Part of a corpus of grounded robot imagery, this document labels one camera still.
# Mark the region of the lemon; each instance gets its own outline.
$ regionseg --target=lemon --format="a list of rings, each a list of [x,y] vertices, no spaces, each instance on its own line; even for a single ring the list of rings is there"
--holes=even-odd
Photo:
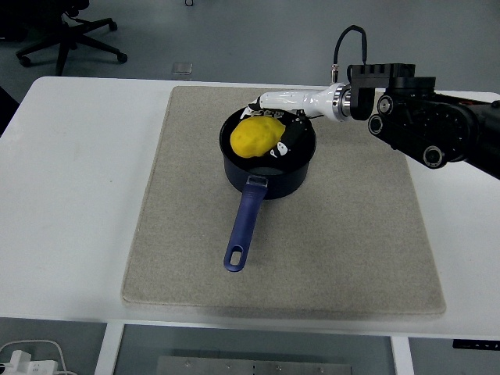
[[[234,153],[242,158],[262,156],[273,148],[285,126],[273,117],[253,116],[242,120],[230,136]]]

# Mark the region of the power adapter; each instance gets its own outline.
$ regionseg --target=power adapter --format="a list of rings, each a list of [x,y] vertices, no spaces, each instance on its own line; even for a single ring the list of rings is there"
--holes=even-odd
[[[56,361],[31,361],[31,354],[22,350],[12,353],[9,363],[0,367],[2,375],[54,375],[57,372]]]

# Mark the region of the blue saucepan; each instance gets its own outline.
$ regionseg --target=blue saucepan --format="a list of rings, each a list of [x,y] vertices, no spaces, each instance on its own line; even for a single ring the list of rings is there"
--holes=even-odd
[[[227,179],[242,193],[224,256],[224,266],[231,272],[241,271],[245,266],[263,200],[283,198],[297,190],[305,179],[316,149],[316,134],[311,122],[300,118],[306,124],[304,135],[285,156],[275,158],[267,154],[245,159],[236,155],[230,146],[230,135],[240,123],[243,110],[226,120],[219,135]],[[290,112],[274,112],[273,116],[285,126],[298,120]]]

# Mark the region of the felt mat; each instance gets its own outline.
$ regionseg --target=felt mat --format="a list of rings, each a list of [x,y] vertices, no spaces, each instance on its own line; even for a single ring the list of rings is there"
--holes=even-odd
[[[405,156],[366,122],[312,121],[304,183],[262,204],[245,268],[224,268],[241,193],[224,173],[219,131],[265,91],[173,90],[123,279],[126,305],[298,319],[443,313]]]

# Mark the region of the blue handle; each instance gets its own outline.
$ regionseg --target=blue handle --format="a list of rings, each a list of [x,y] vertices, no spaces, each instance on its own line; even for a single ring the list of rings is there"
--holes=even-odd
[[[237,210],[233,231],[224,256],[224,266],[228,271],[238,272],[245,266],[257,215],[266,193],[267,179],[265,177],[250,176],[248,178],[243,187],[240,207]],[[241,253],[240,259],[237,264],[231,264],[235,252]]]

